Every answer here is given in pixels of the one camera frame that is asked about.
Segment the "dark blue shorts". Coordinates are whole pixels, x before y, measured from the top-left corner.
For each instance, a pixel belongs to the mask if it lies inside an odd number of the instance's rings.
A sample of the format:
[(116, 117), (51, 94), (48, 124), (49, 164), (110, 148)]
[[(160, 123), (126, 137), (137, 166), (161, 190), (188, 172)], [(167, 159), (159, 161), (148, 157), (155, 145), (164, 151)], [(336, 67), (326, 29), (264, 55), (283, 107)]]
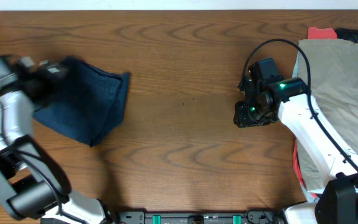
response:
[(131, 74), (109, 73), (71, 56), (61, 64), (69, 68), (63, 86), (34, 119), (94, 147), (123, 121)]

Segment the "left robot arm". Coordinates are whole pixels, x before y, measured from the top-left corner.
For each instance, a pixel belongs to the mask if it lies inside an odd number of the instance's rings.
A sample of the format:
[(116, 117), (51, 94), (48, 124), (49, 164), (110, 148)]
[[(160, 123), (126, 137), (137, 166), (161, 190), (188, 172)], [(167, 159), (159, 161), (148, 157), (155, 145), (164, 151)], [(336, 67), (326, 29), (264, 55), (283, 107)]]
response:
[(119, 223), (99, 199), (71, 187), (63, 169), (34, 140), (34, 111), (48, 104), (68, 70), (49, 60), (0, 55), (0, 204), (15, 220)]

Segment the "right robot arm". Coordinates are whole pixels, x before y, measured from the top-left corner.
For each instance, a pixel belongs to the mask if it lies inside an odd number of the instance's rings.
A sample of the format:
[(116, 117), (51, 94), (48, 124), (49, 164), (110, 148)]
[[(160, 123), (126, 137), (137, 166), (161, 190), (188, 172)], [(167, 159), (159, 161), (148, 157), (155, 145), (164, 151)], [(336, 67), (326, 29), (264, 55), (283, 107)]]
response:
[(311, 157), (324, 189), (316, 202), (284, 208), (277, 223), (358, 223), (358, 155), (334, 129), (300, 78), (246, 78), (245, 99), (235, 104), (240, 128), (284, 124)]

